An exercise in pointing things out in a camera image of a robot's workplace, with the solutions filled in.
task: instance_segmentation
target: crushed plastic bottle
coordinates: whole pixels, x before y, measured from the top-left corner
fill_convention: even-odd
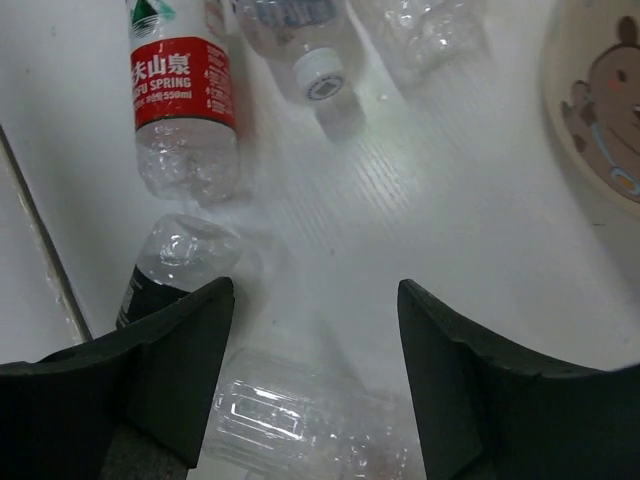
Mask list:
[[[400,87],[482,42],[482,0],[351,0]]]
[[[332,97],[346,83],[335,41],[347,18],[345,0],[236,0],[249,44],[262,57],[290,66],[309,101]]]
[[[220,0],[127,0],[138,170],[163,199],[202,207],[239,176]]]
[[[228,275],[242,255],[231,232],[188,215],[162,217],[138,256],[116,326],[125,327]]]
[[[345,379],[240,351],[223,367],[203,453],[265,478],[424,479],[401,410]]]

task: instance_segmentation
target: transparent plastic bottle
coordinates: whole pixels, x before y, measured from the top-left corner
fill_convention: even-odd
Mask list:
[[[116,321],[125,327],[228,275],[242,254],[231,232],[188,215],[162,217],[147,237]]]
[[[400,87],[478,47],[483,0],[350,0],[354,12]]]
[[[138,170],[163,199],[202,207],[238,181],[220,0],[127,0]]]
[[[310,101],[332,97],[346,83],[334,49],[345,25],[345,0],[237,0],[234,10],[262,57],[288,64]]]
[[[420,480],[407,410],[352,381],[241,350],[223,367],[203,453],[273,479]]]

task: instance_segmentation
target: cartoon bear print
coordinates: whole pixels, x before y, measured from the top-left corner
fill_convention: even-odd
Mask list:
[[[620,43],[598,57],[589,83],[573,85],[562,116],[589,167],[623,196],[640,203],[640,44],[632,17],[618,22]]]

